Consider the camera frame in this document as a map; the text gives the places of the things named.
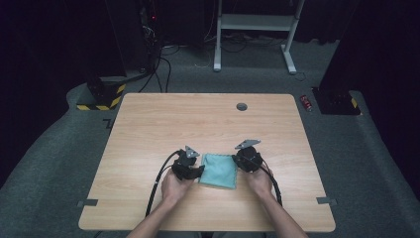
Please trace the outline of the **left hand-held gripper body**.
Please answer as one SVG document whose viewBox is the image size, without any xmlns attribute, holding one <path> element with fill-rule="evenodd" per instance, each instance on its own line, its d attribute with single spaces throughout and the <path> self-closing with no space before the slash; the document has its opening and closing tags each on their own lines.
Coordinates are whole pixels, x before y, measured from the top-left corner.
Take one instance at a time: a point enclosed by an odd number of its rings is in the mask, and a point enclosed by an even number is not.
<svg viewBox="0 0 420 238">
<path fill-rule="evenodd" d="M 183 180 L 185 175 L 197 172 L 194 165 L 199 154 L 195 150 L 186 146 L 184 150 L 179 150 L 177 154 L 178 158 L 174 161 L 171 169 L 178 179 Z"/>
</svg>

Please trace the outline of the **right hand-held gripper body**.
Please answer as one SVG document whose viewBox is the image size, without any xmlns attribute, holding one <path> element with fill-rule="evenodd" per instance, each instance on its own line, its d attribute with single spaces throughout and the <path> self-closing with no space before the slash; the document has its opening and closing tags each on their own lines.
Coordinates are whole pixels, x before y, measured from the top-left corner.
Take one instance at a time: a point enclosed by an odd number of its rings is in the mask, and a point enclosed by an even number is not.
<svg viewBox="0 0 420 238">
<path fill-rule="evenodd" d="M 244 165 L 246 173 L 257 171 L 263 163 L 261 154 L 255 148 L 260 142 L 260 140 L 247 139 L 235 147 L 236 155 L 240 157 L 240 163 Z"/>
</svg>

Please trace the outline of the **teal cloth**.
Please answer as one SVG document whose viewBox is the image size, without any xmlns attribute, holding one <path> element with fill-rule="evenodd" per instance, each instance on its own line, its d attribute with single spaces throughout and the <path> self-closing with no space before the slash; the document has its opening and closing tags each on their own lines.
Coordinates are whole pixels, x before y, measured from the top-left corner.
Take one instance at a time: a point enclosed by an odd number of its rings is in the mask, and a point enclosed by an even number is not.
<svg viewBox="0 0 420 238">
<path fill-rule="evenodd" d="M 201 159 L 204 172 L 200 183 L 235 189 L 237 184 L 237 166 L 230 155 L 205 154 Z"/>
</svg>

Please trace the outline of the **person's left hand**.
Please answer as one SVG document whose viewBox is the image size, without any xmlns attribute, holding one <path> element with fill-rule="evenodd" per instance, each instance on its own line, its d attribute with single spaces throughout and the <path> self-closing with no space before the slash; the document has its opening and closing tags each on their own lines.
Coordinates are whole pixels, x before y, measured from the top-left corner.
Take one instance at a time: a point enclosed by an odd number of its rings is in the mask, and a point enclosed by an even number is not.
<svg viewBox="0 0 420 238">
<path fill-rule="evenodd" d="M 193 184 L 193 179 L 179 179 L 172 170 L 169 170 L 161 184 L 163 202 L 172 205 L 178 204 Z"/>
</svg>

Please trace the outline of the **person's right hand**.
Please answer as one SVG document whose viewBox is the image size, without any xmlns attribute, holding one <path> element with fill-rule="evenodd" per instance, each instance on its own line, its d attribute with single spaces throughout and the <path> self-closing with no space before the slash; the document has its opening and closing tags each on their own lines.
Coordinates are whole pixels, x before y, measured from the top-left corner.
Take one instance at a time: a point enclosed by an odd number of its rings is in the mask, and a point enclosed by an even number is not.
<svg viewBox="0 0 420 238">
<path fill-rule="evenodd" d="M 250 189 L 259 199 L 273 198 L 272 182 L 264 168 L 252 173 L 244 173 L 244 176 Z"/>
</svg>

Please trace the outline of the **red can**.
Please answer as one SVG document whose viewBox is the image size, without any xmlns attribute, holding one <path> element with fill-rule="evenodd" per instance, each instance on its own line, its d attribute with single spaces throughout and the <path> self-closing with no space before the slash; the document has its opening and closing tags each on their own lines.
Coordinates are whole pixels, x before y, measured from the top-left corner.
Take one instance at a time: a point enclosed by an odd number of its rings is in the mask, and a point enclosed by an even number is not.
<svg viewBox="0 0 420 238">
<path fill-rule="evenodd" d="M 305 110 L 311 112 L 313 107 L 312 107 L 312 104 L 311 104 L 309 98 L 306 95 L 301 95 L 299 97 L 299 99 L 300 99 L 300 102 L 301 102 L 302 106 L 305 108 Z"/>
</svg>

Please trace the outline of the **black yellow striped stand base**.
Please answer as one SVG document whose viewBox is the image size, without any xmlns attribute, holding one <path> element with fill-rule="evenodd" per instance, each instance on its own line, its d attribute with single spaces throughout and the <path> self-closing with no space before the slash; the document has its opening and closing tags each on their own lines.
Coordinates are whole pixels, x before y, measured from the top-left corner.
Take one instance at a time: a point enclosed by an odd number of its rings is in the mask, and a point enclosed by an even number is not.
<svg viewBox="0 0 420 238">
<path fill-rule="evenodd" d="M 99 77 L 90 78 L 76 102 L 76 108 L 82 111 L 113 110 L 120 102 L 125 87 L 125 83 L 104 82 Z"/>
</svg>

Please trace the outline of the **dark equipment rack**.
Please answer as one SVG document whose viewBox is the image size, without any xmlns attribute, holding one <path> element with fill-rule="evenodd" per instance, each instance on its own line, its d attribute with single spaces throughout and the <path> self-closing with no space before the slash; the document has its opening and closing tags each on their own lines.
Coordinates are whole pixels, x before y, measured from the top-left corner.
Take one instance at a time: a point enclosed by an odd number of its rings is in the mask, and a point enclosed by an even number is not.
<svg viewBox="0 0 420 238">
<path fill-rule="evenodd" d="M 158 0 L 137 0 L 138 13 L 148 57 L 148 71 L 152 72 L 161 49 L 161 21 Z"/>
</svg>

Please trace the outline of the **white metal stand frame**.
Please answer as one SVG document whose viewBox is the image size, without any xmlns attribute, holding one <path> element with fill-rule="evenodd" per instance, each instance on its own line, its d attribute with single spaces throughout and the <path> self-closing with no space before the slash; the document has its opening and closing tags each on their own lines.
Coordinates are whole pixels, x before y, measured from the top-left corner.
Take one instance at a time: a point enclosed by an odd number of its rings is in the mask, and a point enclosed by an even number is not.
<svg viewBox="0 0 420 238">
<path fill-rule="evenodd" d="M 225 14 L 223 12 L 223 0 L 218 0 L 216 45 L 213 61 L 213 70 L 218 72 L 222 68 L 221 39 L 223 30 L 248 30 L 248 31 L 272 31 L 287 32 L 286 43 L 280 46 L 287 70 L 290 74 L 296 74 L 297 69 L 293 62 L 290 48 L 300 20 L 305 0 L 299 0 L 296 11 L 290 16 L 277 15 L 246 15 Z"/>
</svg>

